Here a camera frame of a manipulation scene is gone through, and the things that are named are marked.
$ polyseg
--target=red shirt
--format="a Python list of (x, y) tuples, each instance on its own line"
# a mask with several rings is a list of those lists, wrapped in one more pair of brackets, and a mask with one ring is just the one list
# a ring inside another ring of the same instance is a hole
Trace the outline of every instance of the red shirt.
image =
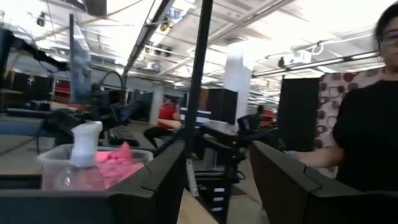
[[(177, 110), (175, 109), (174, 106), (163, 105), (159, 109), (158, 119), (174, 120), (173, 114), (175, 114), (176, 112), (177, 112)], [(160, 123), (157, 123), (157, 127), (159, 127), (159, 128), (167, 128), (167, 129), (172, 128), (172, 127), (169, 127), (169, 126), (167, 126), (165, 124), (160, 124)]]

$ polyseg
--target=white spray bottle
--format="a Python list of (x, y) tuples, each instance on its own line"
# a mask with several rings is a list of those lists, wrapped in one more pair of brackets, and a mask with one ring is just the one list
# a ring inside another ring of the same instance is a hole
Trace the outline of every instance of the white spray bottle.
[(93, 167), (98, 149), (98, 136), (102, 131), (101, 121), (91, 121), (72, 129), (74, 145), (70, 164), (76, 167)]
[(100, 170), (95, 166), (98, 136), (101, 131), (100, 121), (91, 121), (72, 129), (75, 143), (70, 165), (58, 177), (58, 190), (104, 190), (104, 180)]

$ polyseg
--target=black hair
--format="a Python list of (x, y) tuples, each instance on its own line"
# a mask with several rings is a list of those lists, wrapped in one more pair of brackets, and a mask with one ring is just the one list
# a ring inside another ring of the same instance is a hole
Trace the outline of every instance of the black hair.
[(384, 30), (395, 17), (398, 17), (398, 2), (392, 4), (383, 12), (376, 24), (376, 28), (374, 30), (374, 40), (377, 50), (380, 49), (380, 43), (382, 41)]
[(177, 103), (177, 100), (172, 96), (164, 96), (164, 100), (170, 100), (173, 104)]
[(259, 106), (257, 107), (257, 113), (262, 113), (263, 111), (264, 111), (264, 106), (259, 105)]

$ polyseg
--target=woman with glasses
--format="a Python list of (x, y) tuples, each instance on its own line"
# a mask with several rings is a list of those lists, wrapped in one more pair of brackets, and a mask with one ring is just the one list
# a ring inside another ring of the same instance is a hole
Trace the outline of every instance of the woman with glasses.
[(374, 39), (382, 80), (343, 98), (333, 146), (287, 154), (310, 167), (338, 166), (336, 180), (358, 190), (398, 190), (398, 4), (383, 12)]

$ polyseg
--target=computer monitor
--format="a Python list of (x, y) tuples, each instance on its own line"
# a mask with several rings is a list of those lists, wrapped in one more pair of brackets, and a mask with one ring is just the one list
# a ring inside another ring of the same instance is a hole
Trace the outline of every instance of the computer monitor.
[(70, 102), (87, 103), (91, 95), (90, 49), (77, 24), (72, 24), (70, 32)]

